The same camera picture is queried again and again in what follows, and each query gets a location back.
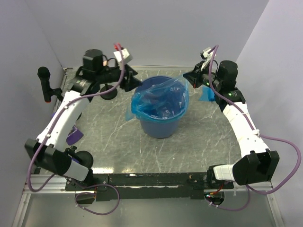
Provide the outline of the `blue plastic trash bin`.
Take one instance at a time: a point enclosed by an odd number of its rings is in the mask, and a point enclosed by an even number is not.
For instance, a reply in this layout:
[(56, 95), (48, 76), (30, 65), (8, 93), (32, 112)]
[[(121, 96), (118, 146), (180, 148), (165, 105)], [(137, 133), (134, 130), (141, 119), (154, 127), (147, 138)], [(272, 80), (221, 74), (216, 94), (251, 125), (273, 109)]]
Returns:
[(144, 133), (165, 139), (177, 130), (188, 105), (188, 82), (183, 76), (154, 76), (142, 81), (135, 90), (125, 118), (135, 117)]

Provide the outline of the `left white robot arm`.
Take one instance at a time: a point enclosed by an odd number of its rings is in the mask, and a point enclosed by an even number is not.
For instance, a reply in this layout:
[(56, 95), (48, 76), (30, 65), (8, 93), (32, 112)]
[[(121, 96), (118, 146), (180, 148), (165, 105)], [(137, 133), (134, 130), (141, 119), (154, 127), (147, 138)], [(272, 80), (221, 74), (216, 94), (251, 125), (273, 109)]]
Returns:
[(116, 87), (128, 92), (141, 85), (134, 77), (137, 73), (127, 65), (132, 60), (129, 51), (116, 44), (114, 55), (116, 63), (109, 67), (103, 64), (105, 55), (102, 51), (90, 49), (85, 52), (83, 65), (71, 80), (51, 121), (36, 139), (28, 139), (25, 143), (31, 166), (74, 179), (83, 190), (93, 186), (92, 155), (88, 152), (71, 154), (64, 151), (64, 146), (72, 127), (94, 96), (108, 94)]

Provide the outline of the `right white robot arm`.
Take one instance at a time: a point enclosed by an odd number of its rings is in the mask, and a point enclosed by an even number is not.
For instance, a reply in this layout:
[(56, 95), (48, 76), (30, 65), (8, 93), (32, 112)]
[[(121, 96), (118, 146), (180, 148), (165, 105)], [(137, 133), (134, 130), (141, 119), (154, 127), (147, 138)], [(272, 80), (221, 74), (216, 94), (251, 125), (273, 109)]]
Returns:
[(210, 166), (207, 171), (207, 183), (218, 188), (223, 181), (236, 182), (239, 185), (270, 181), (279, 162), (277, 151), (271, 151), (259, 137), (252, 123), (243, 94), (236, 88), (238, 65), (233, 61), (222, 61), (218, 70), (208, 75), (209, 66), (204, 62), (183, 77), (193, 86), (213, 86), (215, 101), (229, 121), (241, 150), (241, 159), (234, 164)]

